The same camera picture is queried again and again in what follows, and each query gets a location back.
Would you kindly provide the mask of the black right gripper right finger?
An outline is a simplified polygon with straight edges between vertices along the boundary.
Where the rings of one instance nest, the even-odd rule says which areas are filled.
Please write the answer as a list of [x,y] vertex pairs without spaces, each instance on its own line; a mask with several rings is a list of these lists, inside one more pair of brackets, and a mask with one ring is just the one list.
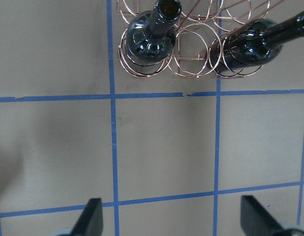
[[283,227],[252,195],[242,195],[240,225],[246,236],[280,236]]

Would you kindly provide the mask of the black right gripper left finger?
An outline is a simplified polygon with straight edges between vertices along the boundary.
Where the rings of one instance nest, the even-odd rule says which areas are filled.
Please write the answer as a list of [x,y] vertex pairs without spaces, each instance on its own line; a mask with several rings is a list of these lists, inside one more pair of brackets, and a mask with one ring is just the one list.
[[101,236],[103,210],[101,198],[90,199],[70,232],[70,236]]

